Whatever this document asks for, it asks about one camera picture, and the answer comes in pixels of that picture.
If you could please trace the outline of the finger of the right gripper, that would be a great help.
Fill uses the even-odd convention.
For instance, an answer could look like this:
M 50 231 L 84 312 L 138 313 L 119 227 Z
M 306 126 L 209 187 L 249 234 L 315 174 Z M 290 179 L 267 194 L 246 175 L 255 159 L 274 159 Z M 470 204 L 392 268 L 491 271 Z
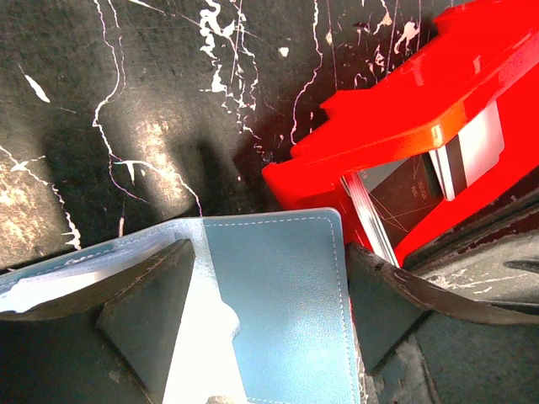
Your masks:
M 410 254 L 409 272 L 472 300 L 538 310 L 538 198 L 516 202 Z

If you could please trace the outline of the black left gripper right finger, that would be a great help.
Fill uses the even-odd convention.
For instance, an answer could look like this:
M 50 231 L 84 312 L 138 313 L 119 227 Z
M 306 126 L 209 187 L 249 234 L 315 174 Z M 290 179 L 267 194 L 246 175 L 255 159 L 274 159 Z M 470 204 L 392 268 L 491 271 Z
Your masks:
M 357 243 L 352 317 L 380 403 L 536 403 L 538 307 L 451 293 Z

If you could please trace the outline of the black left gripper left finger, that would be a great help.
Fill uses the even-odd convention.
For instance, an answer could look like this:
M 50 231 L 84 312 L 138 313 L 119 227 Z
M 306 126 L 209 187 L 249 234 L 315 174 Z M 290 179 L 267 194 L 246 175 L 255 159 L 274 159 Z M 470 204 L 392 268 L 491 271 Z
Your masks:
M 117 274 L 1 316 L 3 403 L 160 403 L 195 250 L 178 240 Z

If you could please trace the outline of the blue leather card holder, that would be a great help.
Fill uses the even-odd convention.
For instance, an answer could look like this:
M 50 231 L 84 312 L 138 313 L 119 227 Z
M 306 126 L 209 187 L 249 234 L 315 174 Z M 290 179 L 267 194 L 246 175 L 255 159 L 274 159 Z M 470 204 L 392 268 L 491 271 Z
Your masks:
M 4 274 L 1 316 L 106 279 L 178 240 L 195 262 L 160 403 L 360 399 L 339 214 L 175 219 Z

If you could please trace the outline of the red plastic card tray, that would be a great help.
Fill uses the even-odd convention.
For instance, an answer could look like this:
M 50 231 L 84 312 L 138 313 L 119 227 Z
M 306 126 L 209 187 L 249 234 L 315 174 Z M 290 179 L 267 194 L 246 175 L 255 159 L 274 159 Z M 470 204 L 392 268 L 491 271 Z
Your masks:
M 488 107 L 504 149 L 485 174 L 434 208 L 395 249 L 406 258 L 497 199 L 538 165 L 538 4 L 472 1 L 435 19 L 437 35 L 369 89 L 324 102 L 328 120 L 263 177 L 289 210 L 331 206 L 347 242 L 366 226 L 352 212 L 344 175 L 441 149 Z

